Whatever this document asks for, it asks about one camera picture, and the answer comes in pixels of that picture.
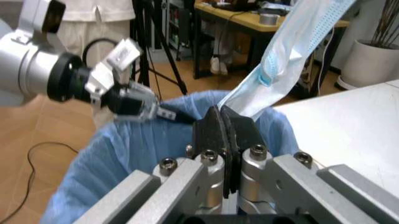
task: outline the blue plastic bag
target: blue plastic bag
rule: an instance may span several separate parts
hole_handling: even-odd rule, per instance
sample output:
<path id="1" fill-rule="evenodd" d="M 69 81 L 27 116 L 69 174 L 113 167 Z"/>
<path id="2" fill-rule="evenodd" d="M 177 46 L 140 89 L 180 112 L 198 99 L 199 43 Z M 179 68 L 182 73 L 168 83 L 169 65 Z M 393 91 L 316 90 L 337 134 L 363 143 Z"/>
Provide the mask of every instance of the blue plastic bag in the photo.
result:
<path id="1" fill-rule="evenodd" d="M 166 102 L 201 119 L 226 91 L 194 93 Z M 285 115 L 265 110 L 256 125 L 274 156 L 298 151 Z M 100 129 L 71 163 L 50 199 L 41 223 L 72 223 L 135 169 L 152 173 L 164 157 L 182 157 L 192 141 L 192 126 L 155 119 L 116 121 Z"/>

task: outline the white pants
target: white pants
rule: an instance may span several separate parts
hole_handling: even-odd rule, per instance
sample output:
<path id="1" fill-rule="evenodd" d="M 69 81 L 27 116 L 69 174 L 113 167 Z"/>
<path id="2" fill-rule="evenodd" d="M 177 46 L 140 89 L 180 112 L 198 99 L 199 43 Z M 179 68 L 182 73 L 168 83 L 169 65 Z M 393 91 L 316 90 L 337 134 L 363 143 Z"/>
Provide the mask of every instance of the white pants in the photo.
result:
<path id="1" fill-rule="evenodd" d="M 118 42 L 123 38 L 129 37 L 129 21 L 63 21 L 57 35 L 68 52 L 81 57 L 85 46 L 94 39 L 105 37 Z M 94 44 L 87 52 L 87 66 L 93 67 L 107 56 L 113 48 L 113 44 L 108 42 Z M 128 81 L 129 71 L 126 71 L 121 76 L 121 82 L 127 83 Z M 93 120 L 97 128 L 112 121 L 113 118 L 113 113 L 107 107 L 93 110 Z"/>
<path id="2" fill-rule="evenodd" d="M 225 23 L 203 22 L 204 32 L 213 35 L 214 41 L 214 55 L 219 55 L 220 61 L 231 64 L 233 62 L 234 49 L 234 35 L 227 28 Z"/>

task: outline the wooden floor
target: wooden floor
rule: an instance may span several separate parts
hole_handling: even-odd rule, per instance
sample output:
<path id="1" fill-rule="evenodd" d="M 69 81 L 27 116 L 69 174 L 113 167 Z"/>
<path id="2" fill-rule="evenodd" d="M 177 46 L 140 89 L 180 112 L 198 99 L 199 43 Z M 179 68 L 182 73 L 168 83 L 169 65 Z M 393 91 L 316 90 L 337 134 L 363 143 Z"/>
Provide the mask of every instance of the wooden floor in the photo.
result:
<path id="1" fill-rule="evenodd" d="M 236 72 L 228 77 L 192 78 L 192 61 L 177 62 L 178 69 L 189 92 L 204 90 L 231 90 L 245 77 L 245 72 Z M 158 63 L 157 71 L 170 76 L 169 64 Z M 326 95 L 339 90 L 334 87 L 337 75 L 329 73 L 321 88 Z M 154 76 L 150 75 L 151 87 L 158 93 Z M 163 99 L 181 96 L 177 86 L 159 78 Z M 278 104 L 295 101 L 285 97 Z M 89 105 L 71 100 L 65 104 L 50 101 L 43 96 L 36 97 L 23 107 L 0 108 L 0 219 L 11 213 L 25 195 L 30 166 L 27 162 L 28 149 L 42 141 L 64 142 L 77 150 L 82 149 L 95 132 Z M 29 198 L 23 208 L 9 223 L 37 223 L 43 214 L 47 201 L 56 191 L 68 165 L 75 154 L 61 146 L 43 146 L 32 154 L 36 168 Z"/>

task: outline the black cable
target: black cable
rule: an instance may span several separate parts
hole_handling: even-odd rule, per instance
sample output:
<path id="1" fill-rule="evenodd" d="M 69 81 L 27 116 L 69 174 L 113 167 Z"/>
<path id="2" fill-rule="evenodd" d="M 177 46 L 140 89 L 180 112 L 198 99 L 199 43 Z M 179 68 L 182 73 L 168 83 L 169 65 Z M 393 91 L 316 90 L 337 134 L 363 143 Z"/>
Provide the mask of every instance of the black cable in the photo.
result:
<path id="1" fill-rule="evenodd" d="M 147 51 L 148 51 L 148 56 L 150 57 L 152 69 L 153 69 L 154 71 L 156 71 L 156 70 L 155 70 L 155 67 L 154 67 L 154 63 L 152 62 L 151 52 L 150 52 L 150 49 L 148 48 L 148 46 L 147 46 Z M 154 76 L 155 76 L 155 81 L 157 82 L 157 88 L 158 88 L 158 93 L 159 93 L 159 99 L 162 101 L 162 95 L 161 95 L 161 90 L 159 89 L 159 83 L 158 83 L 157 74 L 154 73 Z"/>
<path id="2" fill-rule="evenodd" d="M 29 149 L 28 153 L 27 153 L 27 159 L 28 159 L 28 162 L 29 162 L 30 167 L 32 168 L 32 172 L 31 172 L 30 175 L 29 175 L 28 186 L 27 186 L 27 188 L 26 188 L 25 197 L 23 198 L 23 201 L 21 202 L 21 204 L 20 204 L 10 215 L 8 215 L 7 217 L 5 217 L 3 220 L 0 221 L 0 224 L 4 224 L 6 221 L 8 221 L 9 219 L 11 219 L 15 214 L 17 214 L 17 212 L 22 208 L 22 206 L 25 204 L 26 200 L 28 199 L 29 192 L 30 192 L 30 188 L 32 187 L 32 183 L 33 183 L 33 180 L 34 180 L 34 178 L 35 178 L 35 173 L 36 173 L 35 167 L 33 166 L 33 163 L 32 163 L 32 161 L 30 160 L 30 154 L 31 154 L 30 152 L 31 152 L 33 149 L 37 148 L 38 146 L 47 145 L 47 144 L 65 146 L 65 147 L 69 148 L 71 151 L 73 151 L 73 152 L 75 152 L 75 153 L 77 153 L 77 154 L 79 153 L 76 149 L 72 148 L 71 146 L 68 146 L 68 145 L 65 144 L 65 143 L 55 142 L 55 141 L 40 142 L 40 143 L 37 143 L 36 145 L 32 146 L 32 147 Z"/>
<path id="3" fill-rule="evenodd" d="M 87 66 L 87 52 L 89 51 L 89 49 L 96 43 L 98 42 L 109 42 L 112 43 L 114 46 L 116 46 L 118 44 L 118 42 L 111 40 L 109 38 L 98 38 L 95 40 L 92 40 L 90 43 L 88 43 L 85 47 L 85 49 L 83 50 L 83 54 L 82 54 L 82 60 L 83 60 L 83 64 Z"/>
<path id="4" fill-rule="evenodd" d="M 226 23 L 224 24 L 223 29 L 221 30 L 221 35 L 220 35 L 220 38 L 219 38 L 219 41 L 218 41 L 219 70 L 220 70 L 220 42 L 221 42 L 221 40 L 222 40 L 222 38 L 223 38 L 224 31 L 227 30 L 228 22 L 229 22 L 234 16 L 236 16 L 236 15 L 241 15 L 241 14 L 244 14 L 244 13 L 246 13 L 246 12 L 247 12 L 247 11 L 232 14 L 232 15 L 227 19 Z"/>

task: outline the tripod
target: tripod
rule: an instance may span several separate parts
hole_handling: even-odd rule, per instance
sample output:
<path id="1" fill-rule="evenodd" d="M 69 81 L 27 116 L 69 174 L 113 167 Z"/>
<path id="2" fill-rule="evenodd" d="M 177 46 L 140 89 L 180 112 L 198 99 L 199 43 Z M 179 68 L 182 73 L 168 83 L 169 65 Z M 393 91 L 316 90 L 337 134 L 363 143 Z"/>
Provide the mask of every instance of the tripod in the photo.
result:
<path id="1" fill-rule="evenodd" d="M 180 91 L 183 93 L 183 95 L 186 95 L 187 88 L 185 86 L 185 83 L 183 82 L 183 80 L 180 77 L 179 71 L 176 67 L 174 60 L 173 60 L 169 46 L 166 42 L 166 39 L 162 33 L 161 28 L 159 27 L 159 23 L 155 19 L 155 16 L 154 16 L 155 10 L 152 6 L 151 0 L 133 0 L 132 2 L 133 2 L 134 10 L 135 10 L 136 19 L 135 19 L 134 27 L 133 27 L 133 29 L 131 29 L 132 30 L 131 36 L 133 39 L 136 39 L 135 37 L 137 37 L 136 40 L 143 51 L 142 55 L 140 56 L 140 76 L 139 76 L 138 82 L 142 83 L 145 86 L 150 86 L 149 71 L 151 71 L 156 76 L 160 76 L 160 77 L 168 80 L 169 82 L 176 84 L 180 88 Z M 143 14 L 144 12 L 145 12 L 145 15 L 150 16 L 151 20 L 153 21 L 154 28 L 155 28 L 155 34 L 161 40 L 161 44 L 165 50 L 166 56 L 168 57 L 169 63 L 171 64 L 176 81 L 149 67 L 149 63 L 148 63 L 148 59 L 147 59 L 148 46 L 147 46 L 147 40 L 146 40 L 146 34 L 145 34 L 145 28 L 144 28 L 144 14 Z"/>

